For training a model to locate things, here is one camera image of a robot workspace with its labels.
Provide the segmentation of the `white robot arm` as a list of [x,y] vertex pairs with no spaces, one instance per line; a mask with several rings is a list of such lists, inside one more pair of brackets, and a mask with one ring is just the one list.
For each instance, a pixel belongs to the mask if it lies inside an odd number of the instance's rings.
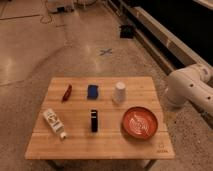
[[182,107],[191,101],[213,115],[213,88],[207,84],[210,78],[210,68],[200,63],[171,72],[165,90],[168,103]]

